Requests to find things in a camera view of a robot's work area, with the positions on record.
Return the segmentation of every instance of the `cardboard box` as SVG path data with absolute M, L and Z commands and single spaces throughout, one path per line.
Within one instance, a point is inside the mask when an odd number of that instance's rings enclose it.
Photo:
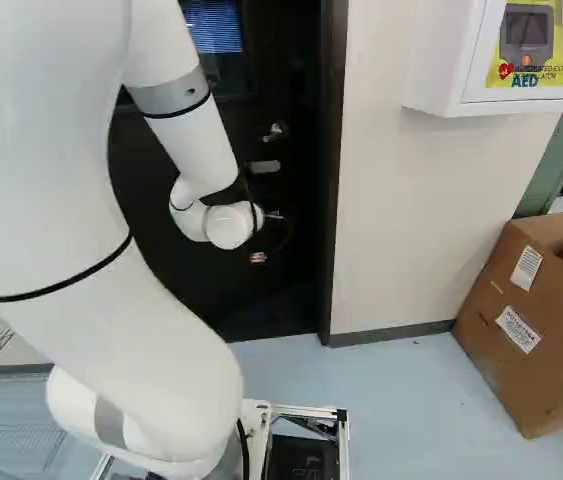
M 563 428 L 563 214 L 513 220 L 453 333 L 526 438 Z

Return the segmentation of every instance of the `red heart logo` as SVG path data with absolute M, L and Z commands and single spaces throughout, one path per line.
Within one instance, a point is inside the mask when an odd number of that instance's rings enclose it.
M 514 64 L 513 63 L 502 63 L 499 65 L 499 76 L 501 80 L 505 80 L 505 78 L 514 72 Z

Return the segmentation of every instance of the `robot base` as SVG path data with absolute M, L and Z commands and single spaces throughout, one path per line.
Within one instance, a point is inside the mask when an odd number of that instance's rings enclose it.
M 263 401 L 244 400 L 241 421 L 248 437 L 250 478 L 242 478 L 242 466 L 239 465 L 234 472 L 234 479 L 350 480 L 347 410 L 271 405 Z M 273 432 L 277 426 L 282 428 L 283 423 L 295 428 L 290 433 Z M 159 477 L 104 455 L 90 480 L 148 478 Z

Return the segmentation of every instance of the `green door frame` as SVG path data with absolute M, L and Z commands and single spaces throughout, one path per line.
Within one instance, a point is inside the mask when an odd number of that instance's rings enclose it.
M 514 213 L 530 217 L 547 213 L 563 188 L 563 115 L 559 119 L 543 158 Z

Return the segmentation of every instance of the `aed sign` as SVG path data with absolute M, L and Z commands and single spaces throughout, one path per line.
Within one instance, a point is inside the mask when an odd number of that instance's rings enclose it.
M 507 1 L 487 88 L 563 86 L 561 1 Z

